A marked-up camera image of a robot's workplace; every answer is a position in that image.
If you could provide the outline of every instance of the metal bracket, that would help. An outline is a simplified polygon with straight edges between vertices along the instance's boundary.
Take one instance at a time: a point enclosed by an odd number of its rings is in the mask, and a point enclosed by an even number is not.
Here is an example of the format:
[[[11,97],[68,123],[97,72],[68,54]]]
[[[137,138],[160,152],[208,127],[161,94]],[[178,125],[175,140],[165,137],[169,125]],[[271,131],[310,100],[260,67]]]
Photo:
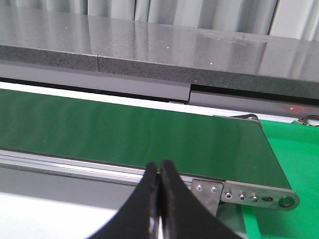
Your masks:
[[[193,179],[191,191],[198,201],[213,215],[216,216],[223,191],[222,182]]]

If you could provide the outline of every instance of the green belt surface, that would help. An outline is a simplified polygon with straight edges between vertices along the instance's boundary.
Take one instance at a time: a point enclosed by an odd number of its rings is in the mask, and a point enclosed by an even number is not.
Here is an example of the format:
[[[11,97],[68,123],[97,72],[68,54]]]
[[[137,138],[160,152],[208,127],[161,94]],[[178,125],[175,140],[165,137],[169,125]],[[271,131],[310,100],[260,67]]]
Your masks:
[[[247,228],[255,213],[262,238],[319,238],[319,128],[262,124],[301,203],[288,212],[246,208]],[[241,119],[0,90],[0,147],[140,167],[172,159],[183,173],[289,188],[261,132]]]

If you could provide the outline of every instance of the white curtain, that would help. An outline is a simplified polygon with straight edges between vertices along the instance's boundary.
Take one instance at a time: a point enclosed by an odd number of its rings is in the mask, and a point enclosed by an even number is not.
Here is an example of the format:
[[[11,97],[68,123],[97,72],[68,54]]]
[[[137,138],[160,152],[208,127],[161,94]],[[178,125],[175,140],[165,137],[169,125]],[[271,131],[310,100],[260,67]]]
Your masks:
[[[1,5],[319,40],[319,0],[0,0]]]

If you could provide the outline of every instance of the gray stone countertop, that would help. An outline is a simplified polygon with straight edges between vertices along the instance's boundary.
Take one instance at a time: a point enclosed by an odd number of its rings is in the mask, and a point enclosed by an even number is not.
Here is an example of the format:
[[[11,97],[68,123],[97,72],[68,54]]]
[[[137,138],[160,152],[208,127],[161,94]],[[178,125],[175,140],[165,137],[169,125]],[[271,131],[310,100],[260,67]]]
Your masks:
[[[319,99],[319,42],[1,6],[0,60]]]

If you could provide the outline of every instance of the screw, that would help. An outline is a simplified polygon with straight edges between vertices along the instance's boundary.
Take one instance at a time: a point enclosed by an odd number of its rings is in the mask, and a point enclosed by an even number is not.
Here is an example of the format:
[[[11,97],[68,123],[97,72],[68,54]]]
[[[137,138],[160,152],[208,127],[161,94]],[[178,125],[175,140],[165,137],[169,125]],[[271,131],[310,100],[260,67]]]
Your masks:
[[[211,190],[212,193],[216,193],[218,191],[218,188],[217,187],[212,187],[210,190]]]
[[[198,184],[196,189],[200,192],[200,191],[203,191],[204,187],[202,185]]]
[[[258,201],[258,197],[256,195],[254,195],[254,196],[251,197],[251,200],[253,202],[257,202]]]

